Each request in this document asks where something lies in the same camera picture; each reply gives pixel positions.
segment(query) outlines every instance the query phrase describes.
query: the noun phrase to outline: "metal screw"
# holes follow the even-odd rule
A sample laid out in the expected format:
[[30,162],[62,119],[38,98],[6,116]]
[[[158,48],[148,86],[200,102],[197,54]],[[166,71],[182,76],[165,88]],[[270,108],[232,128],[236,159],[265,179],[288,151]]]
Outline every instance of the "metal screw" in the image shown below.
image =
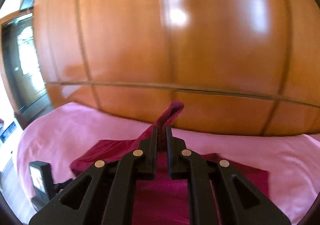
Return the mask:
[[191,156],[191,151],[189,149],[184,149],[181,151],[182,156]]
[[220,160],[219,164],[222,166],[222,167],[228,167],[230,165],[229,161],[228,160]]
[[105,162],[103,160],[98,160],[94,163],[94,166],[97,168],[103,167]]
[[142,156],[143,151],[140,149],[136,149],[135,151],[133,151],[133,155],[134,156]]

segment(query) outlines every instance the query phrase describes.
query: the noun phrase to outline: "pink bed sheet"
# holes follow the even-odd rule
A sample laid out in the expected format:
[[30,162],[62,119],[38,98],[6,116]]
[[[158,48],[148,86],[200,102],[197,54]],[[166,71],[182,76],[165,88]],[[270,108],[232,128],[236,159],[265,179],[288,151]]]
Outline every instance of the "pink bed sheet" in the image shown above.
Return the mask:
[[[112,116],[77,103],[35,120],[23,132],[13,161],[22,187],[34,195],[28,164],[49,162],[54,182],[73,176],[70,164],[101,139],[136,139],[149,123]],[[269,172],[270,199],[297,224],[320,191],[320,134],[294,137],[214,135],[172,129],[199,154],[219,153],[232,161]]]

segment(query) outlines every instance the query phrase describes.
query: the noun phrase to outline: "red cloth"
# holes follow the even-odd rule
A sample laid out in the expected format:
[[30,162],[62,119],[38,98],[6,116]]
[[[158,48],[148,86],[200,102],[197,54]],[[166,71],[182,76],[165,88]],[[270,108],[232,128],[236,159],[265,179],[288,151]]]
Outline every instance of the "red cloth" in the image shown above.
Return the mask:
[[[138,148],[142,139],[151,137],[153,126],[158,127],[158,155],[156,178],[153,181],[138,180],[133,207],[132,224],[180,225],[189,224],[189,200],[186,180],[170,180],[167,170],[165,126],[170,125],[183,110],[181,102],[172,102],[169,108],[136,140],[100,140],[70,167],[78,176],[99,159],[107,163],[117,161],[126,153]],[[217,161],[217,154],[203,156]],[[268,196],[268,172],[233,163],[253,184]]]
[[165,127],[170,125],[182,110],[183,103],[172,102],[169,108],[135,140],[100,140],[83,156],[71,163],[71,170],[75,176],[78,176],[99,159],[103,159],[107,163],[120,160],[126,153],[137,149],[142,139],[150,138],[154,126],[158,127],[157,151],[165,151]]

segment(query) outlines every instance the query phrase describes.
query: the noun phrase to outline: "small monitor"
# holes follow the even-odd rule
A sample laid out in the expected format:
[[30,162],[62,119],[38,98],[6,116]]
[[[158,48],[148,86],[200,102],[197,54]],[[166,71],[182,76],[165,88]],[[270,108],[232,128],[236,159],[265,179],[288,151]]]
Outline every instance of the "small monitor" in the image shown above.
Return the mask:
[[34,161],[29,163],[29,171],[36,193],[31,202],[36,210],[40,210],[55,196],[51,165],[42,161]]
[[33,186],[35,186],[40,191],[45,193],[41,171],[33,166],[30,166],[30,174],[31,174]]

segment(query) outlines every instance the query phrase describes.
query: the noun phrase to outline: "wooden door frame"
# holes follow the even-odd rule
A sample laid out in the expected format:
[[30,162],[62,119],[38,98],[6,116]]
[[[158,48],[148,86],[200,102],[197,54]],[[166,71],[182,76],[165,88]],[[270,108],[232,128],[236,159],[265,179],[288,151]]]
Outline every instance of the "wooden door frame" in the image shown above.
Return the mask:
[[21,114],[20,109],[18,108],[18,106],[15,102],[15,99],[13,97],[12,90],[10,88],[7,74],[5,73],[5,68],[4,68],[3,51],[2,51],[2,25],[9,23],[10,21],[14,20],[17,17],[23,16],[23,15],[26,15],[29,13],[33,13],[32,8],[27,9],[27,10],[23,10],[23,11],[12,12],[9,15],[0,19],[0,75],[1,75],[1,78],[3,81],[4,89],[5,89],[7,96],[8,96],[9,102],[13,108],[13,111],[15,114],[18,114],[18,115]]

